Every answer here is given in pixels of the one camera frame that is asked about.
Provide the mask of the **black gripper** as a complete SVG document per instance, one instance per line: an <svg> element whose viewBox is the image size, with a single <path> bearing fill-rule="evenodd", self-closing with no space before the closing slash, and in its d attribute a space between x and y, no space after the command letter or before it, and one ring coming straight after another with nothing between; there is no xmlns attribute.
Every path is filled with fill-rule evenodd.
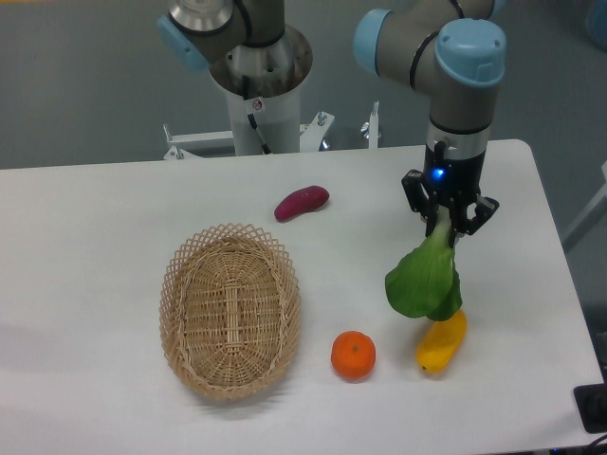
<svg viewBox="0 0 607 455"><path fill-rule="evenodd" d="M435 162L433 149L426 146L423 172L408 171L401 179L410 209L425 222L425 236L432 235L438 219L438 204L448 207L451 221L449 246L456 238L477 232L499 209L500 203L482 196L480 178L485 152L472 158L448 159ZM473 217L468 208L473 203Z"/></svg>

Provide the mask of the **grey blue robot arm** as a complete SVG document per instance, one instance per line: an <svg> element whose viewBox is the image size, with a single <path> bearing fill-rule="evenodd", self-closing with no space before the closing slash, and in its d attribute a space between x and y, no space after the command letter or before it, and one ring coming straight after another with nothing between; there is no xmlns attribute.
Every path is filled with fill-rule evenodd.
<svg viewBox="0 0 607 455"><path fill-rule="evenodd" d="M506 36L491 21L497 1L416 1L404 12L374 9L353 38L357 63L409 86L431 103L424 166L402 180L427 231L475 233L498 209L479 182ZM270 155L300 150L299 89L312 51L285 21L281 1L174 1L157 22L184 66L209 71L227 94L235 150Z"/></svg>

